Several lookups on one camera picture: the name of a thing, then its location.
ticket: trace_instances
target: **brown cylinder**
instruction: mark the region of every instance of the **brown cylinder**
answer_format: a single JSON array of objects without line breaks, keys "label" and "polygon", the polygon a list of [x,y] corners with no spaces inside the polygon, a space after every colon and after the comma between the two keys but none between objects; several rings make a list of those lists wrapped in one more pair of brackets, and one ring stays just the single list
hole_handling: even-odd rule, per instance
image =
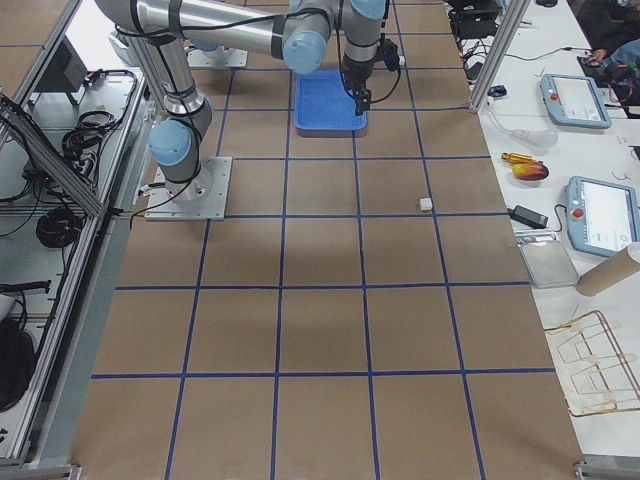
[{"label": "brown cylinder", "polygon": [[593,297],[601,291],[640,271],[640,243],[631,243],[614,256],[582,275],[576,290]]}]

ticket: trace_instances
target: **white mounting plate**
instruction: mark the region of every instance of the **white mounting plate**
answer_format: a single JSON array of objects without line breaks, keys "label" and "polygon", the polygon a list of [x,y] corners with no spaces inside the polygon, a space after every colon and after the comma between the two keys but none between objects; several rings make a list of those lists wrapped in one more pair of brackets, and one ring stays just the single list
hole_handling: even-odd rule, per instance
[{"label": "white mounting plate", "polygon": [[[224,220],[231,179],[231,157],[210,157],[200,160],[202,168],[206,168],[213,176],[211,192],[202,200],[179,204],[173,201],[145,213],[145,218],[152,221],[181,221],[181,220]],[[164,182],[164,175],[158,169],[154,182]],[[149,196],[149,207],[159,205],[169,200],[169,193],[165,188],[158,188]]]},{"label": "white mounting plate", "polygon": [[229,68],[244,68],[247,66],[248,53],[246,50],[235,50],[229,56],[219,59],[207,57],[202,50],[192,50],[187,54],[189,67],[194,70],[225,70]]}]

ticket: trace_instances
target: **small white cube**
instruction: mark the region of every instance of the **small white cube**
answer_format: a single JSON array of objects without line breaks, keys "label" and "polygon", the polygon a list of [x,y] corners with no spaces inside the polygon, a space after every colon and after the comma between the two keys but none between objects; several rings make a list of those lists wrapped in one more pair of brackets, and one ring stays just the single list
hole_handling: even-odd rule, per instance
[{"label": "small white cube", "polygon": [[420,199],[420,210],[423,212],[429,212],[433,210],[433,202],[429,197]]}]

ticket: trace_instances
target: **black backpack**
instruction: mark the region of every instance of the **black backpack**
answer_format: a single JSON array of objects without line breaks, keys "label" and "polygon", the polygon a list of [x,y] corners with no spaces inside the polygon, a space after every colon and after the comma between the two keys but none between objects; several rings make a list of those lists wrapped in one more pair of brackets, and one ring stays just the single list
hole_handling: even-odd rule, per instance
[{"label": "black backpack", "polygon": [[18,320],[0,321],[0,412],[17,404],[29,388],[36,368],[31,336]]}]

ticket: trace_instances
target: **person's hand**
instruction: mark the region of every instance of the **person's hand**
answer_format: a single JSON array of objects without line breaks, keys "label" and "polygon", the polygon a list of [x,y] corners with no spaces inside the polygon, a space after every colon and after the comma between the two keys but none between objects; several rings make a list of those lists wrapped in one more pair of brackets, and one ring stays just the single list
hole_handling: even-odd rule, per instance
[{"label": "person's hand", "polygon": [[609,52],[604,48],[599,48],[598,50],[593,52],[593,57],[597,58],[600,61],[604,60],[607,55],[609,55]]}]

